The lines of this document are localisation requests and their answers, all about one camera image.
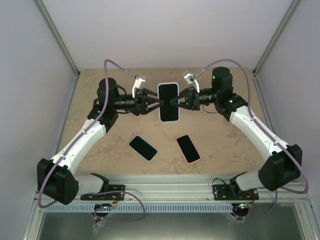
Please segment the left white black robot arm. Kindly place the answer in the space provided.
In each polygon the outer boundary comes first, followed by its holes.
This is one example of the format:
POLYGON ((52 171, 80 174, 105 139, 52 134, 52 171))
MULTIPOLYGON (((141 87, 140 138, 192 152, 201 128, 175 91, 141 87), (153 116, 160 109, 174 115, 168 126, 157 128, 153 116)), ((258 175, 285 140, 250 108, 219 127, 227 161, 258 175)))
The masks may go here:
POLYGON ((96 173, 76 177, 83 158, 98 140, 103 138, 119 117, 119 110, 136 116, 146 115, 163 106, 157 93, 146 88, 135 88, 133 94, 120 94, 120 86, 113 78, 102 79, 97 98, 87 120, 72 140, 50 159, 37 164, 38 199, 46 195, 64 205, 77 196, 93 194, 97 199, 108 197, 110 188, 105 177, 96 173))

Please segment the phone in pale pink case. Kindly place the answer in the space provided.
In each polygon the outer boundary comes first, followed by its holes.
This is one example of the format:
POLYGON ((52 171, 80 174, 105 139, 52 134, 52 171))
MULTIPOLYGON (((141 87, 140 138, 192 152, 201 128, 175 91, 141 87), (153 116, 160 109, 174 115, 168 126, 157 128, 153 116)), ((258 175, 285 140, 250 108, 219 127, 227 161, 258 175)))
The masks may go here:
POLYGON ((201 159, 200 154, 188 135, 178 137, 176 142, 188 164, 194 163, 201 159))

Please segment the phone in light blue case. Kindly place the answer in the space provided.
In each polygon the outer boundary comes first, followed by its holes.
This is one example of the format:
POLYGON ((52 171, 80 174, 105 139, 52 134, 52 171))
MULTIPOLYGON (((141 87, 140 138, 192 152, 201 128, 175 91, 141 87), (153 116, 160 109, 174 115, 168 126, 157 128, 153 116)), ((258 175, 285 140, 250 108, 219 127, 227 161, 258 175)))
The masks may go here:
POLYGON ((138 135, 135 136, 128 145, 148 162, 152 161, 158 154, 158 150, 155 147, 138 135))

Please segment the aluminium frame post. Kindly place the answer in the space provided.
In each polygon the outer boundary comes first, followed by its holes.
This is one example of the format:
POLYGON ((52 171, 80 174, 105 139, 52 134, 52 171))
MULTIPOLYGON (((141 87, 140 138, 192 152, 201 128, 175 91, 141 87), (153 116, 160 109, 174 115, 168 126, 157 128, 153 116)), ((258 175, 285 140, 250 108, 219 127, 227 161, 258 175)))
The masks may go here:
POLYGON ((265 50, 263 51, 261 57, 259 58, 256 66, 254 67, 252 73, 254 76, 257 76, 259 71, 262 69, 265 61, 271 54, 272 50, 274 49, 275 45, 277 44, 278 40, 280 39, 281 35, 285 31, 286 27, 290 23, 292 17, 294 16, 295 12, 297 11, 299 5, 301 4, 301 0, 292 0, 289 7, 287 8, 284 16, 282 17, 279 25, 277 26, 274 34, 272 35, 269 43, 267 44, 265 50))
POLYGON ((75 74, 76 78, 78 79, 80 76, 80 71, 77 68, 75 61, 73 60, 63 38, 61 37, 56 24, 54 23, 45 3, 43 0, 34 0, 35 5, 37 6, 40 14, 42 15, 45 23, 47 24, 51 34, 53 35, 56 43, 58 44, 62 54, 64 55, 65 59, 67 60, 69 66, 71 67, 73 73, 75 74))

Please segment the clear plastic bag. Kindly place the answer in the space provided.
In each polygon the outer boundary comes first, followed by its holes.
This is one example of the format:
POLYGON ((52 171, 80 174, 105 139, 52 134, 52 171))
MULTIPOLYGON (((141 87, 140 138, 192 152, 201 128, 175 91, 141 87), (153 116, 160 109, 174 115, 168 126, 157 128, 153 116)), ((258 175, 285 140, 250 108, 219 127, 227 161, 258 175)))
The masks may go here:
POLYGON ((99 231, 105 226, 106 222, 106 219, 95 219, 95 222, 92 225, 92 235, 96 236, 99 231))

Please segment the right circuit board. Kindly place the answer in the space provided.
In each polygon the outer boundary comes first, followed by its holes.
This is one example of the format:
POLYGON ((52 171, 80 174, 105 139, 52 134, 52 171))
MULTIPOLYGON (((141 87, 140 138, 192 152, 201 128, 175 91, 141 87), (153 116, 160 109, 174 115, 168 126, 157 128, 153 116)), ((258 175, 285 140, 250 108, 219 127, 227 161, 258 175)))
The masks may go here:
POLYGON ((252 203, 251 203, 251 202, 239 203, 239 204, 237 205, 237 208, 247 209, 247 208, 250 208, 251 206, 252 206, 252 203))

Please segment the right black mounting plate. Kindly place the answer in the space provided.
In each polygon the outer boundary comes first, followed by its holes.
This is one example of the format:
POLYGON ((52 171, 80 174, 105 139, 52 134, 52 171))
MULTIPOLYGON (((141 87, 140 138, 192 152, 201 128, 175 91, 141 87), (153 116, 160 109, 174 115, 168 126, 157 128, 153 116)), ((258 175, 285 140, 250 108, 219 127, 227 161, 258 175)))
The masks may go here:
POLYGON ((257 189, 250 189, 233 194, 231 190, 229 190, 228 184, 214 184, 212 186, 212 191, 216 201, 256 201, 260 198, 257 189))

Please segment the circuit board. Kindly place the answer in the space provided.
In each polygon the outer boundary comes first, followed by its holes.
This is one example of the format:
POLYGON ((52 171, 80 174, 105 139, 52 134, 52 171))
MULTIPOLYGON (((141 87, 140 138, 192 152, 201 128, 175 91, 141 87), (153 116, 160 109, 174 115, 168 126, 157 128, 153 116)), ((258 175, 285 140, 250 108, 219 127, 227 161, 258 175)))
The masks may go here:
POLYGON ((250 208, 251 206, 252 206, 252 203, 251 203, 251 202, 239 203, 239 204, 237 205, 237 208, 247 209, 247 208, 250 208))
POLYGON ((95 211, 113 211, 116 206, 117 205, 115 202, 96 204, 94 206, 94 210, 95 211))

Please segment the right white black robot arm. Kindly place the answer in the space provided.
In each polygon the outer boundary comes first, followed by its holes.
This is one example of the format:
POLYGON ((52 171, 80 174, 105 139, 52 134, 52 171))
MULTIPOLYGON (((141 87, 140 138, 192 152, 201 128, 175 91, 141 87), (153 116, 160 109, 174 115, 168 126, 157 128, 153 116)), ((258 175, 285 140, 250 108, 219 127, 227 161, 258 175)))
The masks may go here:
POLYGON ((232 198, 240 200, 253 189, 274 192, 301 176, 302 149, 281 140, 252 112, 249 103, 234 92, 233 76, 228 68, 212 70, 210 88, 200 89, 192 73, 185 74, 184 79, 189 87, 170 101, 172 106, 198 111, 201 105, 214 104, 216 111, 241 130, 263 157, 260 170, 230 179, 228 188, 232 198))

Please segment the left circuit board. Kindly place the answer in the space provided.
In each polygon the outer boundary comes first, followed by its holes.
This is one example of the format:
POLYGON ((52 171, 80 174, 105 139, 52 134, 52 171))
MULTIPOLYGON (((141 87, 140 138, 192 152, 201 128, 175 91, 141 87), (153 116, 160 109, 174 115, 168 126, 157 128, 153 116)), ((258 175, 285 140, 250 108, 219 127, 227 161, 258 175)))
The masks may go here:
POLYGON ((116 206, 117 205, 115 202, 96 204, 94 206, 94 210, 95 211, 113 211, 116 206))

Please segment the left aluminium frame post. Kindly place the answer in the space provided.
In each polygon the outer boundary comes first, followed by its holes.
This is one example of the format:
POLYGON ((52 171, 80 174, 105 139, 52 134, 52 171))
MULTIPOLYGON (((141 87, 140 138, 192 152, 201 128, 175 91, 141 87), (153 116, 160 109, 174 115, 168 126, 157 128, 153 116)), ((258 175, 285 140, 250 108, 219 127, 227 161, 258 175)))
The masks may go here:
POLYGON ((51 34, 53 35, 56 43, 58 44, 62 54, 64 55, 65 59, 67 60, 69 66, 71 67, 73 73, 75 74, 76 78, 78 79, 80 76, 80 71, 77 68, 75 61, 73 60, 63 38, 61 37, 56 24, 54 23, 45 3, 43 0, 34 0, 35 5, 37 6, 40 14, 42 15, 45 23, 47 24, 51 34))

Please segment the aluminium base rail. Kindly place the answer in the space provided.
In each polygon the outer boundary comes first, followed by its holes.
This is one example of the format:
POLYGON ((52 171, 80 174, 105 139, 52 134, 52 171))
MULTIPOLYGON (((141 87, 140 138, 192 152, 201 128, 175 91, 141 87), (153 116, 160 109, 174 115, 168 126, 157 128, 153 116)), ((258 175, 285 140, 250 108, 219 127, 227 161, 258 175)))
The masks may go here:
MULTIPOLYGON (((104 175, 110 184, 125 185, 126 192, 143 203, 214 203, 212 181, 219 178, 229 183, 233 175, 216 174, 132 174, 104 175)), ((275 193, 258 189, 257 203, 272 203, 275 193)), ((277 203, 309 202, 308 194, 277 190, 277 203)))

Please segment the right aluminium frame post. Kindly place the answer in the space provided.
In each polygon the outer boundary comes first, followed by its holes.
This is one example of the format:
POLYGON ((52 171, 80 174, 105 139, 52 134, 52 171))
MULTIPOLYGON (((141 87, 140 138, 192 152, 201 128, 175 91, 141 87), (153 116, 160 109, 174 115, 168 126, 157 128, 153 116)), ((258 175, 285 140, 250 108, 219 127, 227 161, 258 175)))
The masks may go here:
POLYGON ((274 49, 275 45, 277 44, 278 40, 280 39, 281 35, 285 31, 286 27, 290 23, 292 17, 294 16, 295 12, 297 11, 299 5, 301 4, 301 0, 292 0, 289 7, 287 8, 284 16, 282 17, 279 25, 277 26, 274 34, 272 35, 269 43, 267 44, 265 50, 263 51, 261 57, 259 58, 256 66, 254 67, 252 73, 254 76, 257 76, 259 71, 262 69, 265 61, 271 54, 272 50, 274 49))

